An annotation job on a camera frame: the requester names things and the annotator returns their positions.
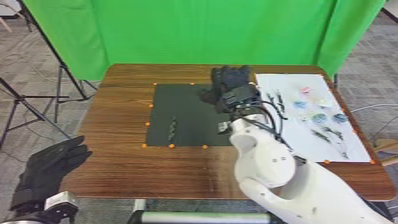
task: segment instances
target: green backdrop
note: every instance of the green backdrop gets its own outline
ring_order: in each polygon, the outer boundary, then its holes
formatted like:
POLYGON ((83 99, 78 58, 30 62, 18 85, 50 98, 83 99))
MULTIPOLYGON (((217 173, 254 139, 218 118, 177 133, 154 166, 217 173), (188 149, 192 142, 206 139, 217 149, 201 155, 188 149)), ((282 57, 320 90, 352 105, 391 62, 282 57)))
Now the green backdrop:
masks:
POLYGON ((71 72, 114 63, 302 64, 334 75, 384 0, 25 0, 71 72))

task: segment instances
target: small object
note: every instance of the small object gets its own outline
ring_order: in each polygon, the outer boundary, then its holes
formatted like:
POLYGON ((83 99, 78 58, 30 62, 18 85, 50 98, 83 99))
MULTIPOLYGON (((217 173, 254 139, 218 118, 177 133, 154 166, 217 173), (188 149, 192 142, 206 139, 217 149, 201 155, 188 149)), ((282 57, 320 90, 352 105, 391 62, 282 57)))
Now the small object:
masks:
POLYGON ((332 130, 328 127, 323 128, 323 131, 325 131, 325 132, 330 132, 330 133, 337 136, 337 138, 339 138, 341 140, 344 140, 344 138, 343 138, 343 133, 341 133, 339 131, 332 130))
POLYGON ((174 136, 176 136, 176 127, 177 127, 177 118, 176 116, 170 117, 170 129, 169 129, 169 143, 174 142, 174 136))
POLYGON ((334 122, 337 122, 337 123, 344 123, 344 122, 348 121, 348 117, 346 117, 344 114, 334 114, 334 116, 332 116, 332 120, 334 120, 334 122))
POLYGON ((327 99, 318 99, 318 100, 314 101, 314 104, 321 107, 321 109, 332 107, 332 101, 327 100, 327 99))
POLYGON ((309 93, 309 91, 311 91, 309 87, 302 88, 302 93, 309 93))
POLYGON ((295 108, 305 109, 305 107, 307 107, 307 102, 304 102, 304 101, 295 101, 295 102, 293 102, 293 106, 295 106, 295 108))
POLYGON ((311 130, 311 131, 313 131, 314 136, 316 136, 323 141, 327 141, 327 142, 330 143, 330 139, 327 138, 327 136, 325 136, 318 131, 314 131, 314 130, 311 130))
POLYGON ((316 124, 323 124, 323 123, 327 122, 327 115, 325 115, 325 114, 316 114, 316 115, 313 116, 313 122, 314 122, 316 124))
POLYGON ((277 91, 277 105, 279 105, 279 107, 281 107, 281 111, 282 111, 282 113, 284 113, 284 104, 282 104, 282 95, 281 95, 281 92, 277 91))

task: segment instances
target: metal stand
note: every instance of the metal stand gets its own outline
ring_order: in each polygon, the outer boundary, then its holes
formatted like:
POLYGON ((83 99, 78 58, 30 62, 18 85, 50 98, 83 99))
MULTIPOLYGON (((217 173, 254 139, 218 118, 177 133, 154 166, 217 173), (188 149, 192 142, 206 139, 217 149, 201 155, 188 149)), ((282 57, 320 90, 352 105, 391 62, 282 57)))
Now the metal stand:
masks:
MULTIPOLYGON (((92 95, 90 96, 87 96, 87 93, 85 93, 85 91, 83 91, 83 87, 82 87, 82 85, 78 85, 78 82, 76 82, 76 79, 74 79, 74 77, 73 77, 73 75, 71 75, 71 71, 69 71, 69 68, 67 68, 67 65, 66 65, 66 63, 64 63, 64 60, 62 60, 62 58, 60 58, 60 56, 58 56, 58 53, 57 53, 57 50, 55 50, 55 48, 53 48, 53 44, 51 44, 51 42, 50 42, 50 40, 48 40, 48 37, 46 37, 46 34, 44 34, 44 32, 42 32, 42 29, 41 29, 41 26, 39 26, 39 23, 37 23, 37 21, 35 21, 35 18, 34 18, 34 15, 32 15, 32 13, 30 13, 30 11, 28 11, 28 8, 26 8, 26 5, 25 5, 25 3, 23 3, 23 0, 18 0, 18 2, 19 2, 19 4, 21 4, 21 9, 23 9, 23 12, 25 12, 25 14, 26 14, 26 18, 28 18, 28 20, 26 20, 26 24, 28 23, 32 23, 34 25, 35 25, 35 27, 37 27, 37 30, 39 30, 39 33, 41 33, 41 37, 42 37, 42 39, 44 39, 44 42, 46 42, 46 45, 48 45, 48 47, 50 47, 50 49, 51 49, 51 52, 53 52, 53 55, 55 55, 55 58, 57 58, 57 60, 58 60, 58 82, 57 82, 57 101, 55 101, 55 117, 53 117, 53 122, 57 123, 57 120, 58 120, 58 104, 62 104, 62 103, 66 103, 66 102, 71 102, 71 101, 85 101, 85 100, 89 100, 90 99, 90 97, 92 97, 92 95), (60 81, 62 81, 62 71, 66 72, 66 75, 67 75, 67 78, 69 78, 69 80, 71 80, 71 83, 73 83, 73 85, 74 85, 74 88, 76 88, 76 90, 78 90, 78 93, 80 93, 80 99, 71 99, 71 100, 60 100, 60 81)), ((96 88, 96 86, 90 84, 90 82, 87 81, 87 80, 83 80, 83 83, 90 86, 90 88, 94 89, 94 90, 98 90, 98 88, 96 88)))
POLYGON ((53 129, 60 132, 60 134, 66 136, 66 138, 71 139, 69 135, 66 134, 66 132, 58 128, 57 124, 46 118, 46 112, 48 112, 53 100, 58 99, 58 98, 69 98, 69 97, 67 96, 25 96, 25 95, 18 94, 16 90, 12 89, 12 87, 9 86, 9 84, 7 84, 7 82, 2 78, 0 78, 0 84, 9 91, 9 96, 14 98, 14 105, 12 105, 12 109, 10 109, 10 114, 9 114, 9 119, 7 119, 7 123, 5 123, 2 139, 0 139, 0 149, 2 149, 2 146, 3 146, 5 137, 7 137, 9 132, 12 130, 16 130, 18 128, 21 128, 23 126, 26 126, 28 124, 35 123, 37 121, 46 121, 46 123, 53 127, 53 129), (35 107, 26 102, 26 99, 50 99, 50 102, 46 104, 46 108, 44 108, 42 113, 39 112, 35 107), (19 104, 26 107, 28 111, 35 115, 35 119, 26 121, 23 124, 16 125, 14 127, 10 127, 12 118, 14 118, 14 114, 16 114, 16 107, 18 107, 19 104))
POLYGON ((135 199, 135 212, 128 224, 142 223, 282 223, 270 214, 261 213, 209 213, 209 212, 147 212, 145 199, 135 199))

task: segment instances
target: gray floor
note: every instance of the gray floor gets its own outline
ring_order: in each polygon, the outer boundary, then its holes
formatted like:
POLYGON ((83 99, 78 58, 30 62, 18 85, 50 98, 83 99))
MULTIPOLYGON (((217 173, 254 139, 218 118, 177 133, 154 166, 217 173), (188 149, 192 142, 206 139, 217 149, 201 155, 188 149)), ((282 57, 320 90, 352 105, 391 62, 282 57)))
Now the gray floor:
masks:
MULTIPOLYGON (((55 93, 57 61, 39 37, 37 31, 26 30, 21 20, 7 21, 14 33, 7 33, 0 26, 0 76, 10 82, 25 95, 50 95, 55 93)), ((78 97, 67 80, 62 82, 62 93, 78 97)), ((364 38, 357 44, 353 53, 339 70, 339 92, 352 109, 378 103, 398 103, 398 25, 384 14, 373 22, 364 38)), ((32 104, 42 108, 44 100, 34 100, 32 104)), ((0 92, 0 131, 7 119, 12 100, 0 92)), ((67 103, 62 105, 60 127, 74 135, 83 120, 90 102, 67 103)), ((380 107, 355 113, 355 118, 368 135, 368 139, 398 139, 398 119, 389 124, 376 136, 384 124, 398 116, 398 108, 380 107)), ((32 118, 19 108, 16 123, 23 117, 32 118)), ((44 136, 39 137, 23 128, 7 137, 3 151, 19 159, 46 146, 62 140, 62 136, 51 131, 42 123, 30 125, 30 129, 44 136)), ((7 205, 18 183, 18 174, 25 164, 0 153, 0 219, 7 216, 7 205)), ((398 166, 385 168, 398 189, 398 166)), ((82 199, 82 211, 76 223, 124 223, 131 212, 131 200, 82 199)), ((183 201, 151 200, 151 210, 167 211, 215 211, 215 212, 261 212, 263 209, 250 201, 183 201)))

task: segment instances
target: tripod leg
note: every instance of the tripod leg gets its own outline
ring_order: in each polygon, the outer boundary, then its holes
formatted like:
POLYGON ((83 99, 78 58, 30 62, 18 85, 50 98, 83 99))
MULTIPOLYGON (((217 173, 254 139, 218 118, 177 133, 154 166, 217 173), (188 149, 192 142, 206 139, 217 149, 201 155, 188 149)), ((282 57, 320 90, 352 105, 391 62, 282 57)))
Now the tripod leg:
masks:
POLYGON ((57 100, 55 100, 55 113, 53 113, 53 123, 58 122, 58 96, 60 96, 60 81, 62 81, 62 66, 58 66, 58 81, 57 81, 57 100))
POLYGON ((78 90, 78 93, 80 93, 80 95, 82 95, 82 100, 87 100, 89 97, 87 97, 87 95, 85 95, 85 93, 83 93, 83 91, 82 91, 82 88, 80 88, 80 86, 78 86, 78 82, 76 82, 76 79, 74 79, 74 77, 73 77, 73 75, 71 75, 69 69, 67 69, 64 66, 62 66, 62 68, 64 68, 64 70, 66 70, 66 75, 67 75, 67 77, 69 77, 69 79, 71 79, 71 83, 73 83, 73 85, 74 85, 74 87, 76 87, 76 90, 78 90))
POLYGON ((90 86, 90 88, 92 88, 94 90, 98 90, 98 88, 96 88, 96 86, 90 84, 90 82, 89 82, 87 80, 83 80, 83 82, 85 82, 85 84, 90 86))
POLYGON ((66 136, 67 139, 71 139, 71 136, 66 134, 62 129, 58 128, 57 124, 51 122, 51 120, 46 118, 46 116, 41 114, 41 112, 35 110, 34 106, 28 104, 26 101, 21 101, 25 107, 28 108, 30 112, 37 116, 37 118, 48 122, 50 126, 55 128, 55 130, 60 132, 60 134, 66 136))
POLYGON ((3 141, 5 141, 5 137, 7 137, 7 133, 9 133, 9 126, 10 126, 10 122, 12 122, 12 118, 14 118, 16 106, 18 106, 18 101, 14 101, 10 114, 9 114, 9 120, 7 120, 7 124, 5 124, 5 128, 3 128, 3 135, 2 135, 2 139, 0 139, 0 149, 3 147, 3 141))

